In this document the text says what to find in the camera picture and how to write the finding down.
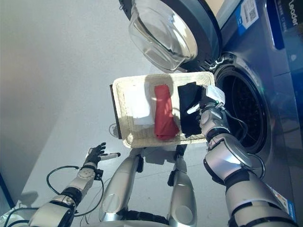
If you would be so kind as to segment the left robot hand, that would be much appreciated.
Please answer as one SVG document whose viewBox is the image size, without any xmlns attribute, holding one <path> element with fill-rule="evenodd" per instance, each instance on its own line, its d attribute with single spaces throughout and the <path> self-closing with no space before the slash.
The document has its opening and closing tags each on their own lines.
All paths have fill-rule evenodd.
<svg viewBox="0 0 303 227">
<path fill-rule="evenodd" d="M 106 143 L 102 142 L 96 147 L 90 148 L 86 155 L 86 159 L 83 163 L 82 168 L 92 168 L 97 169 L 98 163 L 100 161 L 110 160 L 121 156 L 121 153 L 106 153 Z"/>
</svg>

